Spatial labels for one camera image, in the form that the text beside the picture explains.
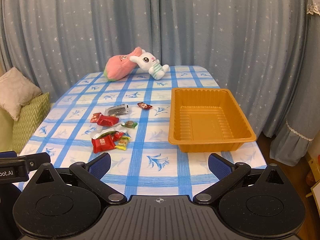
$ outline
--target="curtain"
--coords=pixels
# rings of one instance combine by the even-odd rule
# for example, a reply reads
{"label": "curtain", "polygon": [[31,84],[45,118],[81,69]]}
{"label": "curtain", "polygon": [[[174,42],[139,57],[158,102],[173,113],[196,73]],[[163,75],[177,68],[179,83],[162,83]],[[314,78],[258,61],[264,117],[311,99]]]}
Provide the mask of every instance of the curtain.
{"label": "curtain", "polygon": [[300,74],[306,0],[2,0],[2,63],[56,101],[136,46],[205,67],[256,134],[283,121]]}
{"label": "curtain", "polygon": [[308,0],[308,36],[300,78],[291,108],[270,146],[270,157],[294,166],[320,128],[320,0]]}

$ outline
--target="wooden floor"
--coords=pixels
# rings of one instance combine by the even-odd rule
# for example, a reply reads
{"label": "wooden floor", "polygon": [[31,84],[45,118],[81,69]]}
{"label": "wooden floor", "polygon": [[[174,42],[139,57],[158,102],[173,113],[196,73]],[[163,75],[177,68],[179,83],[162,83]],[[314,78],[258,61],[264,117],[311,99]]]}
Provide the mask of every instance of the wooden floor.
{"label": "wooden floor", "polygon": [[287,166],[269,158],[269,149],[272,139],[266,137],[263,133],[259,136],[257,143],[267,163],[278,164],[287,175],[302,201],[306,206],[306,219],[298,233],[302,240],[320,240],[320,218],[316,203],[313,197],[306,198],[310,193],[310,187],[306,184],[306,175],[310,168],[305,158],[301,158],[299,163],[294,166]]}

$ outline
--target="chevron pattern pillow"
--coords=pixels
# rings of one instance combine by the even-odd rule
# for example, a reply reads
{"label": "chevron pattern pillow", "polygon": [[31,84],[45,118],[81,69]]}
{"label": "chevron pattern pillow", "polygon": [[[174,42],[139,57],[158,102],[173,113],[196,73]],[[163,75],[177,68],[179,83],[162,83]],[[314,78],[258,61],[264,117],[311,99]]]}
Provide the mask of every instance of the chevron pattern pillow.
{"label": "chevron pattern pillow", "polygon": [[35,97],[20,112],[18,121],[14,121],[12,130],[12,150],[20,153],[30,137],[47,116],[50,107],[49,93]]}

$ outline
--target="bunny ear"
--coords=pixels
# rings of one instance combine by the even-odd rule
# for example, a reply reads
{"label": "bunny ear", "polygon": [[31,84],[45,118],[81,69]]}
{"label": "bunny ear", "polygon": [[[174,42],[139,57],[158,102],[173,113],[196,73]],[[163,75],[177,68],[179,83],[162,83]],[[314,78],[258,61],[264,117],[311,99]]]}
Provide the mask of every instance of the bunny ear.
{"label": "bunny ear", "polygon": [[131,62],[135,62],[135,63],[138,62],[138,59],[139,59],[138,56],[130,56],[130,57],[129,57],[129,60],[130,60]]}

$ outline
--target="yellow candy packet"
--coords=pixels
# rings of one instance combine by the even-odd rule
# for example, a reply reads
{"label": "yellow candy packet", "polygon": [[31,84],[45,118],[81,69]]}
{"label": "yellow candy packet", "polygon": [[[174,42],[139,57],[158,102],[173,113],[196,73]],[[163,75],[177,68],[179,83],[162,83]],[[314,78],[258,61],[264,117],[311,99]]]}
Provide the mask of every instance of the yellow candy packet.
{"label": "yellow candy packet", "polygon": [[121,149],[121,150],[126,150],[127,145],[129,143],[130,138],[128,136],[122,136],[118,145],[115,146],[115,148]]}

